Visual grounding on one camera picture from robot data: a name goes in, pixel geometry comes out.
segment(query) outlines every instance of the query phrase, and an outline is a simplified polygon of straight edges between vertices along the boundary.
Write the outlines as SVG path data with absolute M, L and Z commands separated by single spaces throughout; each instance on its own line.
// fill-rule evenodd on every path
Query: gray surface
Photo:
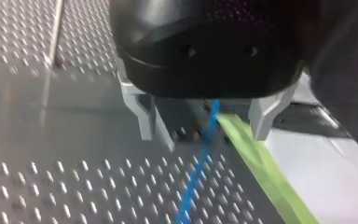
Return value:
M 0 168 L 0 189 L 4 186 L 8 193 L 7 199 L 0 196 L 0 214 L 5 212 L 9 220 L 25 223 L 32 220 L 35 208 L 39 209 L 43 220 L 55 217 L 59 223 L 72 223 L 81 214 L 89 223 L 98 223 L 107 211 L 115 220 L 125 223 L 142 223 L 145 217 L 149 223 L 168 223 L 165 220 L 167 214 L 169 219 L 174 217 L 175 211 L 171 205 L 175 203 L 179 207 L 180 197 L 177 194 L 183 193 L 186 175 L 191 174 L 191 166 L 195 165 L 192 155 L 197 154 L 197 145 L 179 145 L 170 152 L 157 141 L 141 141 L 136 118 L 125 111 L 104 113 L 51 109 L 46 114 L 45 124 L 41 125 L 42 111 L 0 101 L 0 164 L 4 162 L 9 172 L 5 175 Z M 264 223 L 282 222 L 241 160 L 237 161 L 233 148 L 225 147 L 222 138 L 219 139 L 220 143 L 215 145 L 216 149 L 211 155 L 211 171 L 205 172 L 207 180 L 198 191 L 200 198 L 195 198 L 197 208 L 193 211 L 193 221 L 200 219 L 203 223 L 213 223 L 212 220 L 218 216 L 222 223 L 228 223 L 233 214 L 238 221 L 246 220 L 247 223 L 257 223 L 258 218 Z M 145 159 L 149 160 L 150 167 L 146 166 Z M 87 172 L 81 164 L 83 160 L 88 164 Z M 110 171 L 103 165 L 104 160 L 109 160 Z M 57 168 L 57 161 L 62 163 L 63 174 Z M 37 175 L 30 169 L 32 162 L 37 168 Z M 99 177 L 97 169 L 101 170 L 103 178 Z M 46 171 L 51 172 L 52 184 L 47 183 Z M 73 171 L 77 171 L 79 181 L 76 181 Z M 24 176 L 24 185 L 14 182 L 17 172 Z M 156 178 L 156 185 L 153 184 L 152 175 Z M 110 177 L 116 183 L 115 189 L 109 185 Z M 87 188 L 87 180 L 92 185 L 92 191 Z M 62 194 L 61 182 L 66 186 L 66 194 Z M 38 196 L 33 196 L 33 185 L 38 188 Z M 151 189 L 150 195 L 145 189 L 146 185 Z M 109 197 L 108 201 L 103 199 L 103 190 Z M 76 200 L 77 191 L 82 194 L 83 203 Z M 53 208 L 45 202 L 45 197 L 50 193 L 56 200 Z M 12 208 L 19 196 L 26 202 L 24 211 Z M 252 203 L 254 211 L 247 201 Z M 90 203 L 95 203 L 97 216 L 90 211 Z M 65 204 L 71 213 L 70 221 L 66 221 L 63 213 Z M 157 208 L 157 214 L 150 210 L 153 205 Z M 246 211 L 252 214 L 254 222 L 246 219 Z
M 180 144 L 171 150 L 158 139 L 141 140 L 115 78 L 108 1 L 68 3 L 59 49 L 62 66 L 48 70 L 42 56 L 48 50 L 53 1 L 0 1 L 0 223 L 37 223 L 38 214 L 42 223 L 55 223 L 53 217 L 58 223 L 84 218 L 109 223 L 108 212 L 115 223 L 169 223 L 200 146 Z M 235 216 L 239 223 L 282 223 L 236 150 L 221 136 L 217 139 L 192 222 L 237 223 Z

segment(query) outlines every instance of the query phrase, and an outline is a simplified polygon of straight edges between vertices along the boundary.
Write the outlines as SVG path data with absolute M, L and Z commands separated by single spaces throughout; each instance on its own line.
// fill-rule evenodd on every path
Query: silver bracket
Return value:
M 272 122 L 292 102 L 297 83 L 275 95 L 254 99 L 248 113 L 254 140 L 265 141 Z
M 143 140 L 153 140 L 156 124 L 156 99 L 135 87 L 127 78 L 124 62 L 116 57 L 118 80 L 123 93 L 124 104 L 138 117 L 139 128 Z

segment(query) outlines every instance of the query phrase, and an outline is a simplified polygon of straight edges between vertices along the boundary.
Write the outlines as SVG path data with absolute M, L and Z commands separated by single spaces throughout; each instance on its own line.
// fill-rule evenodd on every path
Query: white surface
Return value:
M 318 104 L 303 76 L 294 101 Z M 272 130 L 266 141 L 288 181 L 323 224 L 358 223 L 358 144 Z

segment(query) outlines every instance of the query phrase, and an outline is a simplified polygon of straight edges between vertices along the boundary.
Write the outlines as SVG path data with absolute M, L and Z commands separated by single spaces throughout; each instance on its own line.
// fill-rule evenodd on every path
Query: metal plate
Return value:
M 39 112 L 0 105 L 0 219 L 172 221 L 200 146 L 169 151 L 158 141 L 141 141 L 132 115 L 53 110 L 40 125 Z M 193 223 L 282 222 L 250 172 L 233 159 L 233 148 L 219 139 L 194 197 Z

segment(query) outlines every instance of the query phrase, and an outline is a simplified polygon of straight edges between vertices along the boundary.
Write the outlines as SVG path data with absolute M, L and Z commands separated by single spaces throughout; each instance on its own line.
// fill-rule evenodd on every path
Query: metal surface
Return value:
M 170 223 L 200 146 L 139 137 L 116 79 L 107 0 L 67 1 L 62 63 L 46 69 L 53 15 L 51 0 L 0 0 L 0 223 Z M 192 222 L 282 223 L 217 139 Z
M 170 152 L 142 141 L 131 114 L 48 110 L 41 126 L 40 113 L 0 102 L 0 222 L 170 223 L 199 146 Z M 218 139 L 193 223 L 282 222 L 236 151 Z
M 248 119 L 255 140 L 267 139 L 276 116 L 292 102 L 296 87 L 297 83 L 275 95 L 252 100 Z
M 126 67 L 120 58 L 116 58 L 118 81 L 120 82 L 124 104 L 136 115 L 142 139 L 153 140 L 156 126 L 155 97 L 135 87 L 127 78 Z

